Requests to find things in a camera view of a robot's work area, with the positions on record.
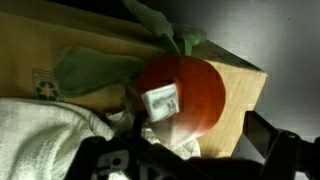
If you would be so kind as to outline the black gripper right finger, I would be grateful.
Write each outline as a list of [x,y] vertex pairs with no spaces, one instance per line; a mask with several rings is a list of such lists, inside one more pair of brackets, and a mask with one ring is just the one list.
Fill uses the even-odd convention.
[[297,172],[320,180],[320,137],[308,142],[275,128],[255,111],[245,113],[243,134],[265,159],[258,180],[295,180]]

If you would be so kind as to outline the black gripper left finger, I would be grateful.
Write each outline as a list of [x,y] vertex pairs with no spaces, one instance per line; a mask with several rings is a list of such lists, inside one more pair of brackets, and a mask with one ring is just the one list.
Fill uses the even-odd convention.
[[111,140],[92,136],[81,142],[64,180],[111,180],[123,172],[129,180],[188,180],[200,176],[197,168],[161,144],[142,137],[147,113],[134,116],[133,128]]

